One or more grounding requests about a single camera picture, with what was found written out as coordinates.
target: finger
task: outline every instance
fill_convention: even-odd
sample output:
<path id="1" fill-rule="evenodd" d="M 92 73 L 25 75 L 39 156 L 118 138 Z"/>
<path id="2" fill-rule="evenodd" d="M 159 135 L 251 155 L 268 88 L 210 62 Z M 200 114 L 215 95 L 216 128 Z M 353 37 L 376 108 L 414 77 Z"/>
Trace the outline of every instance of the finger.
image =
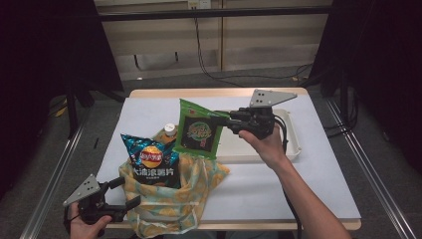
<path id="1" fill-rule="evenodd" d="M 74 218 L 79 215 L 78 204 L 78 202 L 74 202 L 71 204 L 71 218 Z"/>
<path id="2" fill-rule="evenodd" d="M 239 131 L 239 137 L 241 137 L 245 142 L 250 144 L 251 146 L 255 145 L 255 142 L 258 140 L 253 133 L 246 131 L 246 130 L 240 130 Z"/>
<path id="3" fill-rule="evenodd" d="M 94 227 L 98 229 L 98 231 L 105 229 L 106 225 L 111 222 L 112 218 L 110 216 L 104 216 L 100 218 L 100 220 L 94 224 Z"/>

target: table edge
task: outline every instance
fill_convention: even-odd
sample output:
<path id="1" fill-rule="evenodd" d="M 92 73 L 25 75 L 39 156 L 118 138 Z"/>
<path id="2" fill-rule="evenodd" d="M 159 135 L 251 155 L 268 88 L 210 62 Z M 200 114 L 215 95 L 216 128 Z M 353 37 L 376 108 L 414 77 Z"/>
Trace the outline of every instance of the table edge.
<path id="1" fill-rule="evenodd" d="M 130 98 L 178 97 L 251 97 L 255 89 L 308 95 L 304 88 L 213 88 L 213 89 L 142 89 L 133 90 Z"/>

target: red text on chip bag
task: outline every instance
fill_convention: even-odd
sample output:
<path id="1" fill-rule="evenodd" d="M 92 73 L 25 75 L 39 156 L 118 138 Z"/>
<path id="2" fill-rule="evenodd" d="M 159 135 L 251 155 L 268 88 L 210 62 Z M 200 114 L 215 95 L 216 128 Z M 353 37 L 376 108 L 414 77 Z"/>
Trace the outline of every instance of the red text on chip bag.
<path id="1" fill-rule="evenodd" d="M 143 165 L 149 168 L 157 167 L 162 161 L 162 152 L 156 146 L 147 146 L 140 153 Z"/>

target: black cable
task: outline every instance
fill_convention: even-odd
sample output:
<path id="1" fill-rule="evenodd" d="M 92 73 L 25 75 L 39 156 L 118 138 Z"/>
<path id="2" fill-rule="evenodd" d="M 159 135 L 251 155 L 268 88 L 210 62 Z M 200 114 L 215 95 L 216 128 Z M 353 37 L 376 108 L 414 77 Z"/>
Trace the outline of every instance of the black cable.
<path id="1" fill-rule="evenodd" d="M 302 65 L 299 66 L 299 69 L 302 67 L 305 67 L 303 70 L 296 70 L 296 73 L 293 75 L 289 75 L 289 76 L 284 76 L 284 77 L 270 77 L 270 76 L 255 76 L 255 75 L 250 75 L 250 76 L 244 76 L 244 75 L 234 75 L 234 76 L 227 76 L 227 77 L 215 77 L 212 76 L 211 74 L 208 73 L 208 71 L 205 68 L 204 65 L 204 61 L 202 58 L 202 49 L 201 49 L 201 43 L 200 43 L 200 38 L 199 38 L 199 25 L 198 25 L 198 19 L 194 18 L 195 21 L 195 30 L 196 30 L 196 42 L 197 42 L 197 46 L 198 46 L 198 61 L 199 61 L 199 66 L 201 67 L 202 72 L 209 78 L 211 78 L 214 81 L 218 81 L 218 82 L 222 82 L 222 83 L 227 83 L 236 87 L 240 87 L 240 88 L 244 88 L 244 86 L 235 84 L 235 83 L 231 83 L 231 82 L 227 82 L 227 81 L 223 81 L 224 79 L 230 79 L 230 78 L 265 78 L 265 79 L 275 79 L 275 80 L 281 80 L 281 79 L 288 79 L 288 78 L 292 78 L 297 76 L 298 74 L 304 72 L 310 65 L 312 64 L 307 64 L 307 65 Z"/>
<path id="2" fill-rule="evenodd" d="M 333 126 L 325 126 L 324 127 L 325 131 L 340 128 L 340 132 L 337 132 L 337 133 L 334 133 L 334 134 L 329 134 L 327 137 L 333 138 L 335 136 L 339 136 L 339 135 L 342 135 L 342 134 L 345 134 L 345 133 L 352 131 L 354 129 L 354 127 L 357 125 L 358 112 L 359 112 L 358 96 L 357 96 L 356 91 L 354 91 L 353 92 L 353 101 L 352 101 L 352 105 L 351 105 L 351 112 L 348 115 L 348 117 L 349 117 L 348 123 L 341 122 L 341 123 L 338 123 L 338 124 L 333 125 Z"/>
<path id="3" fill-rule="evenodd" d="M 276 116 L 276 115 L 274 115 L 274 117 L 275 117 L 275 119 L 276 119 L 276 123 L 280 126 L 280 128 L 282 129 L 282 133 L 283 133 L 283 150 L 285 151 L 285 153 L 287 152 L 287 149 L 288 149 L 288 138 L 287 138 L 287 135 L 288 135 L 288 129 L 287 129 L 287 126 L 286 126 L 286 123 L 285 123 L 285 121 L 281 118 L 281 117 L 279 117 L 279 116 Z M 302 222 L 301 222 L 301 219 L 299 218 L 299 215 L 298 215 L 298 213 L 296 212 L 296 209 L 295 209 L 295 207 L 293 206 L 293 204 L 292 204 L 292 202 L 291 202 L 291 200 L 290 200 L 290 198 L 289 198 L 289 196 L 288 196 L 288 194 L 286 193 L 286 191 L 285 191 L 285 189 L 283 189 L 283 193 L 285 194 L 285 197 L 286 197 L 286 201 L 288 202 L 288 205 L 289 205 L 289 207 L 290 207 L 290 209 L 291 209 L 291 211 L 292 211 L 292 213 L 293 213 L 293 216 L 295 217 L 295 219 L 296 219 L 296 223 L 297 223 L 297 225 L 298 225 L 298 239 L 302 239 Z"/>

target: floral patterned bag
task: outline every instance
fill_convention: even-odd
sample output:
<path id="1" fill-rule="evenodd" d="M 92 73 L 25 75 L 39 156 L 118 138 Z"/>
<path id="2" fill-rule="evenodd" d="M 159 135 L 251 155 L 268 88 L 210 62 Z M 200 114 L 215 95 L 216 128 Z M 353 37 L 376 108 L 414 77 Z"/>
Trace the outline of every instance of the floral patterned bag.
<path id="1" fill-rule="evenodd" d="M 209 192 L 230 170 L 216 160 L 180 153 L 178 189 L 139 183 L 133 178 L 130 159 L 118 171 L 125 179 L 126 200 L 141 196 L 140 205 L 127 212 L 127 219 L 138 237 L 151 238 L 197 228 Z"/>

